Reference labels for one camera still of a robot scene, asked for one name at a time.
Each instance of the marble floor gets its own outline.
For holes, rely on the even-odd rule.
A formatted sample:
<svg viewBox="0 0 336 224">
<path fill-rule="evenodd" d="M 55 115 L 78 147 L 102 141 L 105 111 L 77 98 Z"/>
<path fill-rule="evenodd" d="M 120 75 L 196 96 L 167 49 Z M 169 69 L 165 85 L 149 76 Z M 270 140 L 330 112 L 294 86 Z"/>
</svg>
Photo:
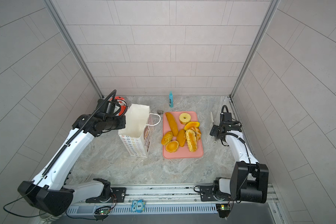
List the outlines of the marble floor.
<svg viewBox="0 0 336 224">
<path fill-rule="evenodd" d="M 86 179 L 100 177 L 112 184 L 134 183 L 212 183 L 216 177 L 230 178 L 234 168 L 234 158 L 229 147 L 220 142 L 213 143 L 209 135 L 212 123 L 219 123 L 221 107 L 227 105 L 226 96 L 175 96 L 174 107 L 168 105 L 168 96 L 131 96 L 133 104 L 149 105 L 151 112 L 157 110 L 193 110 L 201 123 L 202 158 L 165 159 L 162 156 L 162 122 L 155 126 L 148 158 L 130 156 L 117 130 L 104 133 L 86 147 L 78 158 L 68 184 L 81 183 Z"/>
</svg>

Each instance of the side wall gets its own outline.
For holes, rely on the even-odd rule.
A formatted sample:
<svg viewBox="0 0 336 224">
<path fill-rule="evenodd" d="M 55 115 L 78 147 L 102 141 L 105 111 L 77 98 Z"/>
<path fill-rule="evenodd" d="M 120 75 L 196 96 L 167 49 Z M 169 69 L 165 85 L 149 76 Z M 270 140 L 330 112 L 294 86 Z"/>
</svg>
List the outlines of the side wall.
<svg viewBox="0 0 336 224">
<path fill-rule="evenodd" d="M 99 96 L 41 0 L 0 0 L 0 223 L 27 223 L 2 206 L 18 198 Z M 7 208 L 30 216 L 17 201 Z"/>
<path fill-rule="evenodd" d="M 53 3 L 104 95 L 228 95 L 270 1 Z"/>
<path fill-rule="evenodd" d="M 282 0 L 233 98 L 290 223 L 336 223 L 336 0 Z"/>
</svg>

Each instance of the pink cutting board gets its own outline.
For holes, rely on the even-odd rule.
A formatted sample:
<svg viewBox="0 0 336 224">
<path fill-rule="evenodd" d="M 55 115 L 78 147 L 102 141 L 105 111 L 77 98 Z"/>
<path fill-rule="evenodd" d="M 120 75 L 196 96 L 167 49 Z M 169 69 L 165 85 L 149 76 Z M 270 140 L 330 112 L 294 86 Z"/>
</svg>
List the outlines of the pink cutting board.
<svg viewBox="0 0 336 224">
<path fill-rule="evenodd" d="M 178 125 L 178 131 L 184 128 L 184 124 L 179 121 L 179 115 L 181 113 L 188 113 L 192 117 L 192 122 L 198 122 L 197 113 L 194 111 L 169 111 L 171 113 Z M 166 113 L 163 114 L 163 135 L 170 131 L 169 123 L 166 117 Z M 191 152 L 188 149 L 187 142 L 183 147 L 178 148 L 175 152 L 167 152 L 166 146 L 163 146 L 163 157 L 166 159 L 182 159 L 182 158 L 200 158 L 204 155 L 202 140 L 197 141 L 198 148 L 195 152 Z"/>
</svg>

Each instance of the toy food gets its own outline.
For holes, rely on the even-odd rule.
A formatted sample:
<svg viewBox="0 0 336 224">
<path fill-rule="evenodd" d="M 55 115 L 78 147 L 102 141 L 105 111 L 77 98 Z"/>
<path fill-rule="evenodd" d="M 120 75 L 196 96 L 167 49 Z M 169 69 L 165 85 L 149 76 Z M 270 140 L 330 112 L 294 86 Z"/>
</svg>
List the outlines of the toy food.
<svg viewBox="0 0 336 224">
<path fill-rule="evenodd" d="M 179 147 L 178 141 L 171 141 L 166 145 L 167 152 L 175 152 Z"/>
<path fill-rule="evenodd" d="M 186 143 L 186 132 L 184 131 L 184 129 L 181 129 L 178 132 L 177 141 L 179 142 L 180 147 L 183 147 Z"/>
<path fill-rule="evenodd" d="M 179 115 L 179 121 L 180 121 L 181 124 L 188 124 L 191 119 L 192 119 L 192 117 L 188 113 L 181 113 Z"/>
<path fill-rule="evenodd" d="M 202 137 L 202 133 L 200 132 L 199 128 L 197 128 L 197 127 L 190 127 L 189 129 L 193 130 L 195 132 L 195 135 L 197 137 L 197 141 L 199 141 L 200 138 Z"/>
<path fill-rule="evenodd" d="M 190 127 L 199 127 L 200 123 L 199 122 L 189 122 L 188 124 L 186 124 L 186 126 L 184 127 L 184 131 L 187 131 Z"/>
<path fill-rule="evenodd" d="M 169 123 L 170 130 L 173 132 L 173 136 L 176 137 L 178 135 L 177 123 L 171 113 L 166 112 L 166 117 Z"/>
<path fill-rule="evenodd" d="M 195 132 L 193 130 L 188 129 L 186 131 L 186 138 L 189 151 L 195 152 L 198 148 L 197 146 L 197 138 L 195 137 Z"/>
<path fill-rule="evenodd" d="M 161 141 L 162 145 L 166 146 L 172 140 L 172 138 L 173 138 L 173 132 L 171 131 L 167 132 L 162 138 Z"/>
</svg>

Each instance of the spray bottle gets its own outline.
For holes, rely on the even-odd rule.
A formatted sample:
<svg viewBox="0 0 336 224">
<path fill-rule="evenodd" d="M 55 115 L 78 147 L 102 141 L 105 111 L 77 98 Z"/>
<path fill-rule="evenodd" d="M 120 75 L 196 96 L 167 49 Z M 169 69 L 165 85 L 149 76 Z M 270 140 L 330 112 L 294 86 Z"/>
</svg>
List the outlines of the spray bottle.
<svg viewBox="0 0 336 224">
<path fill-rule="evenodd" d="M 171 91 L 170 91 L 170 93 L 169 93 L 169 106 L 170 106 L 170 107 L 173 107 L 173 94 L 172 94 Z"/>
</svg>

